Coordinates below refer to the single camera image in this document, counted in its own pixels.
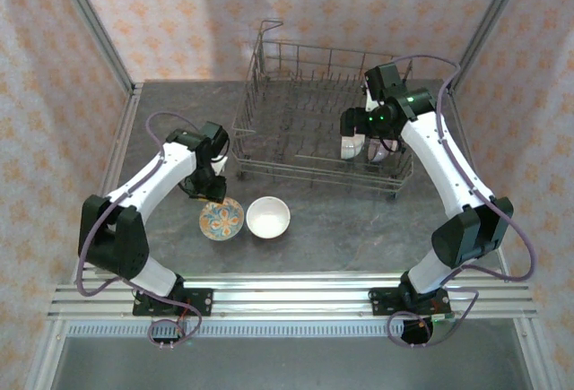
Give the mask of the white bowl with red outside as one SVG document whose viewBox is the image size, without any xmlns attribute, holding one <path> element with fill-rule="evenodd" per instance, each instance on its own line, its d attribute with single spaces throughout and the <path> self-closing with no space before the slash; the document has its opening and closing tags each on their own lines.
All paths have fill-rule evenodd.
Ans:
<svg viewBox="0 0 574 390">
<path fill-rule="evenodd" d="M 288 205 L 274 196 L 256 199 L 246 213 L 246 223 L 250 232 L 258 238 L 280 237 L 289 227 L 291 211 Z"/>
</svg>

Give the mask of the aluminium frame post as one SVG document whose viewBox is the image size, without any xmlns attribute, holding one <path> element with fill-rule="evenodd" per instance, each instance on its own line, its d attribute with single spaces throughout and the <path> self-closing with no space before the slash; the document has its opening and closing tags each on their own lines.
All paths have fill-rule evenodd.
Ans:
<svg viewBox="0 0 574 390">
<path fill-rule="evenodd" d="M 128 94 L 132 94 L 135 89 L 135 82 L 127 71 L 93 3 L 91 0 L 73 0 L 73 3 L 118 83 Z"/>
<path fill-rule="evenodd" d="M 492 30 L 502 16 L 510 0 L 491 0 L 486 8 L 482 19 L 480 20 L 472 38 L 465 48 L 463 56 L 459 62 L 460 72 L 450 85 L 452 94 L 461 88 L 464 79 L 469 74 L 474 62 L 479 56 L 483 46 L 489 38 Z"/>
</svg>

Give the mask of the blue orange patterned bowl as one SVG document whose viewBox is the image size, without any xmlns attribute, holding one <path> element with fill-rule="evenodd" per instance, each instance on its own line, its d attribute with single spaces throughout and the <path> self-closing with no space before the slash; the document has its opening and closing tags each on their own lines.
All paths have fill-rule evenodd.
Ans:
<svg viewBox="0 0 574 390">
<path fill-rule="evenodd" d="M 245 220 L 243 207 L 236 200 L 226 197 L 222 204 L 208 202 L 199 215 L 199 228 L 214 241 L 226 241 L 235 237 Z"/>
</svg>

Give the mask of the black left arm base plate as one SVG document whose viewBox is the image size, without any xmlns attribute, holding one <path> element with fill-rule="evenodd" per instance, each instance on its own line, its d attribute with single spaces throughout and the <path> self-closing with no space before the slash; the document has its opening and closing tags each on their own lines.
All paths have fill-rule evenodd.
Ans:
<svg viewBox="0 0 574 390">
<path fill-rule="evenodd" d="M 208 288 L 176 287 L 168 299 L 195 307 L 202 316 L 212 314 L 213 290 Z M 137 292 L 132 313 L 134 316 L 180 316 L 184 308 L 174 306 Z"/>
</svg>

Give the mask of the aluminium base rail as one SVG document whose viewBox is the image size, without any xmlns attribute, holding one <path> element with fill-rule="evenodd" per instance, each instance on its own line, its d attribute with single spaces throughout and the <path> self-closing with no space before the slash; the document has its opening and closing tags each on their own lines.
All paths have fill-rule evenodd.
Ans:
<svg viewBox="0 0 574 390">
<path fill-rule="evenodd" d="M 247 273 L 187 278 L 191 288 L 213 290 L 213 318 L 225 320 L 371 320 L 368 292 L 395 287 L 398 273 Z M 451 310 L 471 318 L 523 318 L 538 314 L 525 282 L 504 282 L 477 272 L 461 273 L 447 286 Z M 126 319 L 134 298 L 115 282 L 92 298 L 72 284 L 56 288 L 48 316 L 59 319 Z"/>
</svg>

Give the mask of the clear pink glass bowl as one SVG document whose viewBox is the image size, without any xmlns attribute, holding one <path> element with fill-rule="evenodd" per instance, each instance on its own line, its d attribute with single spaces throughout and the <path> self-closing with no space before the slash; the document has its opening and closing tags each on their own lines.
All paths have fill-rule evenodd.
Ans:
<svg viewBox="0 0 574 390">
<path fill-rule="evenodd" d="M 379 163 L 391 156 L 399 149 L 399 143 L 396 140 L 389 139 L 370 139 L 367 157 L 369 162 Z"/>
</svg>

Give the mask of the plain cream bowl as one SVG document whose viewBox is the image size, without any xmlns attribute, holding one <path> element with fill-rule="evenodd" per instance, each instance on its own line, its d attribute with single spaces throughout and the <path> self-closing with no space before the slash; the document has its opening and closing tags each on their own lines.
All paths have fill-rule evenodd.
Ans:
<svg viewBox="0 0 574 390">
<path fill-rule="evenodd" d="M 358 156 L 361 153 L 364 143 L 365 143 L 364 134 L 355 134 L 353 136 L 342 136 L 341 151 L 340 151 L 341 159 L 350 160 Z"/>
</svg>

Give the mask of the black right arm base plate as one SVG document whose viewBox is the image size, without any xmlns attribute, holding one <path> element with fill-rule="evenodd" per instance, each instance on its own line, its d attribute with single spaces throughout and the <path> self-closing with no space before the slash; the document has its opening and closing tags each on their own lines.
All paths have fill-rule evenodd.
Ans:
<svg viewBox="0 0 574 390">
<path fill-rule="evenodd" d="M 451 313 L 450 299 L 443 289 L 420 294 L 402 287 L 372 288 L 368 292 L 368 299 L 374 316 L 391 316 L 401 311 L 419 316 Z"/>
</svg>

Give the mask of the grey wire dish rack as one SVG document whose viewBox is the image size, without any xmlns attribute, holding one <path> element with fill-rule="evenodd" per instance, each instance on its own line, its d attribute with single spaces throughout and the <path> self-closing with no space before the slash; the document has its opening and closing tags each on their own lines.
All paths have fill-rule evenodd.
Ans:
<svg viewBox="0 0 574 390">
<path fill-rule="evenodd" d="M 365 72 L 393 56 L 280 40 L 282 26 L 276 19 L 259 26 L 233 121 L 238 172 L 397 195 L 413 174 L 405 145 L 379 163 L 368 161 L 370 140 L 355 158 L 340 156 L 341 114 L 365 105 Z"/>
</svg>

